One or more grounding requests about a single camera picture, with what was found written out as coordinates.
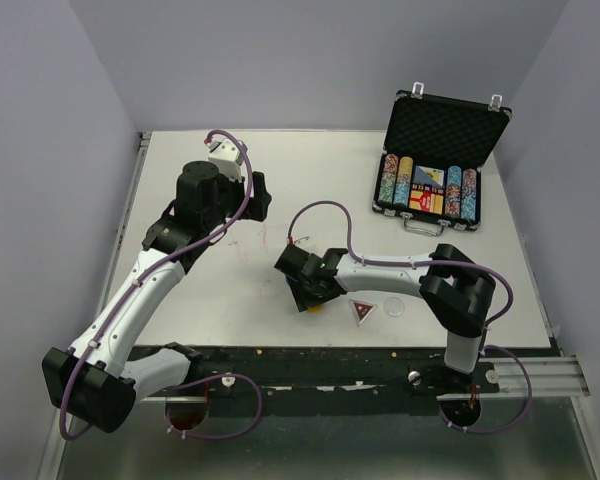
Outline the blue poker chip stack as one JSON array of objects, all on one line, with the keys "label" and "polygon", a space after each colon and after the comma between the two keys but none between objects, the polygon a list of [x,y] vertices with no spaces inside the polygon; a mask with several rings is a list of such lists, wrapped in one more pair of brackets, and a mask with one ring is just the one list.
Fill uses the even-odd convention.
[{"label": "blue poker chip stack", "polygon": [[407,207],[410,195],[410,182],[396,182],[394,187],[393,204]]}]

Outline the red playing card deck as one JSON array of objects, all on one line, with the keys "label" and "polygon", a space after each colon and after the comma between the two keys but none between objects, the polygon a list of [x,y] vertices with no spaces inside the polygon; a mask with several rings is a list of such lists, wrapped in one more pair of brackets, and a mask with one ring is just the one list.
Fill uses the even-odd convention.
[{"label": "red playing card deck", "polygon": [[444,194],[438,191],[412,189],[408,206],[412,210],[441,215],[444,211]]}]

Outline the blue playing card deck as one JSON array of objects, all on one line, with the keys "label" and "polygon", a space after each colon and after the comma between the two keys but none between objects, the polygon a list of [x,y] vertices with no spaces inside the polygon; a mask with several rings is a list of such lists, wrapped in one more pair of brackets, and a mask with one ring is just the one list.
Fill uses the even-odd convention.
[{"label": "blue playing card deck", "polygon": [[416,165],[413,181],[418,184],[442,188],[445,185],[445,175],[444,170]]}]

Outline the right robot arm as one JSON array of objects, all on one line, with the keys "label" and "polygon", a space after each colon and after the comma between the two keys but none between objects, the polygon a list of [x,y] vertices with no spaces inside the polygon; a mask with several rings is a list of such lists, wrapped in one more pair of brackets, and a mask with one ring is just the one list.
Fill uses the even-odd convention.
[{"label": "right robot arm", "polygon": [[355,258],[345,248],[330,248],[318,256],[289,244],[274,268],[286,277],[300,312],[359,291],[424,300],[447,331],[439,370],[442,384],[460,392],[476,380],[475,367],[496,282],[456,247],[440,244],[431,254],[405,258]]}]

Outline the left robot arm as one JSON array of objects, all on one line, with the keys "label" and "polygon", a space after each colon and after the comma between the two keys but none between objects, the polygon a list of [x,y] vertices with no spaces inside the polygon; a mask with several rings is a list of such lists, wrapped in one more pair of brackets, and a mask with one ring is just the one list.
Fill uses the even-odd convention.
[{"label": "left robot arm", "polygon": [[238,220],[262,222],[272,197],[265,176],[230,178],[210,161],[184,165],[174,199],[147,230],[131,272],[93,323],[65,350],[52,348],[42,370],[59,429],[67,419],[111,433],[142,399],[162,390],[181,395],[202,384],[202,355],[176,342],[132,361],[139,335],[162,301],[189,273],[214,238]]}]

